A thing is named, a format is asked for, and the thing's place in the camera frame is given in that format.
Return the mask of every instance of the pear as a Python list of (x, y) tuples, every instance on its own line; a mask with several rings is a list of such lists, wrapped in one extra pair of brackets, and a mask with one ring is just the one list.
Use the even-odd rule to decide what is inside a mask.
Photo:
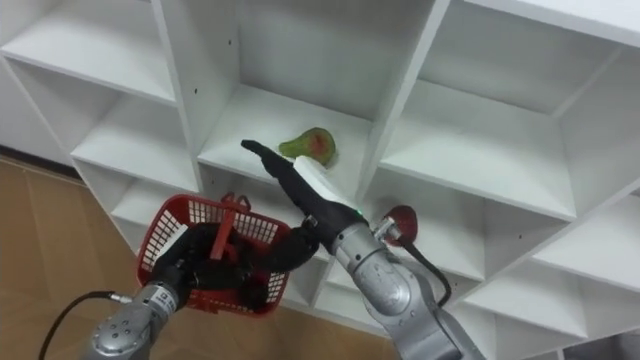
[(336, 153), (336, 143), (326, 129), (313, 128), (291, 141), (283, 142), (278, 150), (288, 158), (308, 156), (326, 167)]

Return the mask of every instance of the red basket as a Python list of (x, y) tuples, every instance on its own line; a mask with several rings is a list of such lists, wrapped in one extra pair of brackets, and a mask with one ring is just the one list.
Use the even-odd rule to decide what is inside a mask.
[[(227, 236), (231, 227), (250, 241), (256, 248), (266, 250), (277, 243), (291, 230), (287, 224), (266, 216), (251, 212), (251, 204), (245, 196), (234, 200), (234, 194), (225, 195), (221, 202), (198, 198), (191, 195), (176, 195), (168, 199), (158, 211), (153, 223), (138, 253), (138, 281), (145, 284), (151, 275), (162, 246), (181, 225), (192, 226), (201, 222), (221, 223), (216, 241), (211, 251), (211, 257), (219, 259), (222, 256)], [(210, 313), (219, 310), (236, 314), (261, 317), (273, 311), (282, 298), (288, 273), (254, 273), (269, 281), (269, 295), (267, 306), (260, 312), (241, 305), (236, 290), (224, 291), (191, 291), (187, 306)]]

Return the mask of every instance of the white shelf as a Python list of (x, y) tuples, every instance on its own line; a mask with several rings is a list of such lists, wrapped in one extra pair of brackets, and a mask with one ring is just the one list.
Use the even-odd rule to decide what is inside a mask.
[(466, 0), (535, 21), (640, 47), (635, 0)]
[(327, 263), (312, 259), (289, 275), (284, 300), (294, 309), (309, 309)]
[(2, 53), (164, 104), (175, 104), (153, 9), (143, 1), (66, 1), (4, 45)]
[[(483, 200), (477, 196), (378, 170), (363, 212), (377, 221), (396, 205), (409, 205), (418, 217), (415, 245), (434, 265), (451, 274), (484, 280)], [(413, 259), (402, 248), (390, 247)]]
[(418, 80), (381, 166), (565, 220), (575, 218), (557, 122)]
[(348, 194), (355, 194), (370, 126), (360, 118), (240, 85), (198, 160), (275, 184), (260, 159), (240, 142), (256, 140), (277, 152), (280, 143), (321, 127), (333, 135), (337, 148), (338, 160), (329, 168), (329, 176)]
[(71, 156), (134, 177), (196, 192), (175, 109), (124, 95)]
[(149, 226), (158, 210), (173, 195), (180, 191), (138, 180), (122, 196), (111, 216), (142, 226)]
[(131, 251), (138, 255), (144, 236), (147, 234), (148, 226), (132, 223), (130, 221), (113, 218), (114, 223), (120, 230), (120, 234), (129, 245)]
[(640, 199), (628, 196), (534, 255), (540, 263), (640, 292)]
[(586, 338), (586, 321), (573, 275), (525, 263), (464, 301), (518, 321)]

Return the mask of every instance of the cable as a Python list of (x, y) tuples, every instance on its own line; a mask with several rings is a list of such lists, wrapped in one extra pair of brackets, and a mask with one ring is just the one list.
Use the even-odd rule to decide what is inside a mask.
[(397, 241), (400, 243), (400, 245), (402, 245), (402, 247), (405, 250), (407, 250), (407, 252), (411, 256), (413, 256), (424, 267), (429, 269), (429, 271), (431, 271), (431, 273), (435, 275), (435, 277), (437, 277), (438, 280), (440, 280), (440, 282), (444, 286), (444, 295), (442, 295), (442, 298), (440, 298), (440, 300), (438, 301), (438, 306), (443, 307), (447, 303), (447, 301), (449, 301), (449, 299), (451, 298), (451, 285), (449, 284), (449, 280), (447, 280), (447, 278), (444, 276), (442, 271), (440, 271), (440, 269), (438, 269), (435, 265), (433, 265), (429, 260), (427, 260), (422, 255), (420, 251), (418, 251), (415, 245), (413, 245), (413, 243), (409, 241), (406, 236), (401, 235)]
[(81, 302), (87, 299), (110, 300), (113, 294), (115, 294), (114, 291), (91, 291), (78, 297), (77, 299), (73, 300), (69, 305), (67, 305), (67, 307), (64, 308), (64, 310), (62, 310), (60, 315), (58, 315), (58, 317), (56, 318), (56, 321), (53, 322), (53, 325), (51, 325), (51, 329), (49, 329), (47, 336), (44, 338), (44, 341), (42, 342), (42, 347), (40, 348), (40, 354), (38, 355), (38, 360), (44, 360), (44, 357), (47, 354), (47, 349), (49, 348), (49, 344), (53, 339), (53, 335), (56, 333), (56, 330), (58, 330), (58, 327), (62, 323), (62, 320), (64, 320), (64, 317), (67, 316), (67, 314), (71, 310), (73, 310), (74, 307), (76, 307), (78, 304), (80, 304)]

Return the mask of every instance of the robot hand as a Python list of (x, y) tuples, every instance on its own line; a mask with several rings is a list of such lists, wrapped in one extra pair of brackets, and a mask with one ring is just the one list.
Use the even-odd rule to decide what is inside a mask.
[(266, 171), (307, 216), (306, 227), (351, 275), (367, 310), (391, 336), (402, 359), (484, 359), (460, 324), (436, 304), (427, 269), (402, 264), (387, 249), (385, 235), (401, 236), (391, 220), (374, 233), (313, 160), (298, 157), (291, 163), (250, 140), (242, 146), (260, 156)]

